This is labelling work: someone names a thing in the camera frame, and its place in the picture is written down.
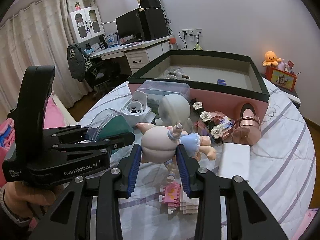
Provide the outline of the person's left hand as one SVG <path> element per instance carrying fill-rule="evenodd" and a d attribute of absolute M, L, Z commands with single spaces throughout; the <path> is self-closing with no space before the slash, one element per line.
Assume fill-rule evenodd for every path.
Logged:
<path fill-rule="evenodd" d="M 20 181 L 7 182 L 1 188 L 1 226 L 24 232 L 34 217 L 28 205 L 48 206 L 55 200 L 53 191 L 36 190 Z"/>

